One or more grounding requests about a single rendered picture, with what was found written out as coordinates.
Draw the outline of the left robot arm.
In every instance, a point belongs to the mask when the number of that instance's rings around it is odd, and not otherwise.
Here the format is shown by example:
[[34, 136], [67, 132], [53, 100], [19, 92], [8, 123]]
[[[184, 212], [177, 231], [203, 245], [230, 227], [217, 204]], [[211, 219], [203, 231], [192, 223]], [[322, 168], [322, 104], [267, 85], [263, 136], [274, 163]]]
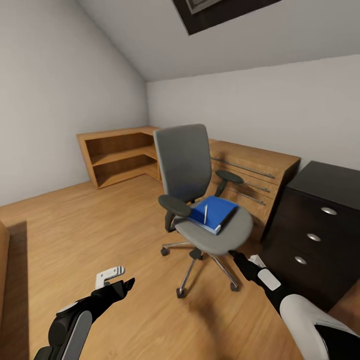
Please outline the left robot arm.
[[126, 273], [123, 266], [110, 268], [96, 275], [96, 290], [56, 313], [48, 331], [49, 346], [38, 350], [33, 360], [79, 360], [91, 325], [114, 302], [123, 300], [135, 278], [110, 284], [108, 280]]

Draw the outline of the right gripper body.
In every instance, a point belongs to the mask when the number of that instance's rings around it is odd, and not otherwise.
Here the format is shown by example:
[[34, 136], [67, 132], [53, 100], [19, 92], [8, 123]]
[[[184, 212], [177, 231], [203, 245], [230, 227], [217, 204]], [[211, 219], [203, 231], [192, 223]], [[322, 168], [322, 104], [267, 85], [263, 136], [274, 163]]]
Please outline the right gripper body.
[[246, 256], [240, 252], [234, 259], [233, 261], [235, 262], [235, 264], [238, 266], [238, 268], [240, 269], [240, 271], [242, 272], [242, 274], [244, 275], [244, 277], [248, 280], [251, 281], [251, 279], [249, 278], [249, 269], [255, 265], [253, 262], [249, 261]]

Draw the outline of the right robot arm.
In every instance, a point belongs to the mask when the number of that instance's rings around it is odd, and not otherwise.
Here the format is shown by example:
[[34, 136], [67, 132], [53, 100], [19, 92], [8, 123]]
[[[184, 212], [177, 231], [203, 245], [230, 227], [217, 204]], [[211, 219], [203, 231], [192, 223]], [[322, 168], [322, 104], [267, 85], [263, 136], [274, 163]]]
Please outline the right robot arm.
[[244, 277], [264, 289], [304, 360], [360, 360], [360, 336], [352, 329], [276, 276], [260, 256], [252, 255], [248, 260], [242, 252], [228, 252]]

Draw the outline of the swivel chair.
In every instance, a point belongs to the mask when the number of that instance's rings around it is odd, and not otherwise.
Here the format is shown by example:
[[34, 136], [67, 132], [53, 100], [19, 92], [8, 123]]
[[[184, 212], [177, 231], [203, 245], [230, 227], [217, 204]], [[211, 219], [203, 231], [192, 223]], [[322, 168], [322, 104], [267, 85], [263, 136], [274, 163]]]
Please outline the swivel chair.
[[184, 297], [184, 287], [192, 271], [196, 259], [202, 260], [207, 253], [231, 280], [231, 290], [238, 292], [236, 280], [219, 262], [216, 256], [229, 254], [228, 250], [241, 247], [253, 230], [253, 219], [246, 208], [239, 203], [220, 197], [227, 182], [241, 184], [239, 175], [218, 169], [216, 176], [222, 181], [213, 196], [238, 205], [237, 210], [214, 234], [209, 230], [188, 220], [192, 210], [205, 199], [203, 197], [213, 175], [210, 156], [209, 138], [203, 124], [179, 125], [159, 128], [153, 132], [154, 144], [160, 167], [165, 195], [158, 197], [160, 206], [167, 210], [165, 229], [168, 233], [176, 231], [188, 242], [162, 244], [161, 254], [168, 253], [165, 247], [195, 247], [189, 253], [193, 258], [180, 288], [176, 289], [177, 297]]

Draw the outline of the folder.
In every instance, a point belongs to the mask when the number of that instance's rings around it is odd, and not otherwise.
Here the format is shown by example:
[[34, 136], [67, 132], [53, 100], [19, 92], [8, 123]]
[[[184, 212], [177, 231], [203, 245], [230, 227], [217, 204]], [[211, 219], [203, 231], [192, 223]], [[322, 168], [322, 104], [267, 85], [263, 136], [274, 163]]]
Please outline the folder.
[[[207, 206], [205, 221], [204, 211]], [[186, 219], [217, 235], [225, 223], [238, 209], [238, 205], [223, 198], [210, 195], [192, 210]]]

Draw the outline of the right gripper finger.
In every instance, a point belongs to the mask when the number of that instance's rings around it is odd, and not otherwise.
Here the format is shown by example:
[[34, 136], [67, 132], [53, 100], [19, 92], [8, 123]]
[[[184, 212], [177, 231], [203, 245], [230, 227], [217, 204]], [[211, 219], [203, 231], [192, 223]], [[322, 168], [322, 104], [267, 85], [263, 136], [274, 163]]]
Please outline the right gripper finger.
[[228, 250], [229, 254], [231, 254], [234, 258], [239, 254], [239, 252], [235, 251], [235, 250]]

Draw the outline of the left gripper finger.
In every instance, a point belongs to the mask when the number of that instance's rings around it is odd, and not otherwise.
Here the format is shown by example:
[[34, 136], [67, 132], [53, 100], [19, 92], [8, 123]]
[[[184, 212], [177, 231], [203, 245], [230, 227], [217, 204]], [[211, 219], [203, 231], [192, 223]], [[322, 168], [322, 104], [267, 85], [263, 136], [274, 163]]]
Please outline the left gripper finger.
[[124, 283], [126, 292], [130, 291], [135, 283], [135, 278], [132, 278]]

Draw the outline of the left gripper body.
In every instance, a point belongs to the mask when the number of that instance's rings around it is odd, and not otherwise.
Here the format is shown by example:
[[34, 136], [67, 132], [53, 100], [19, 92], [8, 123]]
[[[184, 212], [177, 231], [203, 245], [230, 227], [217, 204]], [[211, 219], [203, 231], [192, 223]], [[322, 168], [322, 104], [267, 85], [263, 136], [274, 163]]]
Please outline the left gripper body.
[[123, 300], [127, 296], [125, 289], [125, 282], [120, 280], [111, 285], [105, 286], [103, 288], [94, 290], [91, 295], [99, 295], [102, 297], [104, 302], [103, 313], [114, 303], [120, 300]]

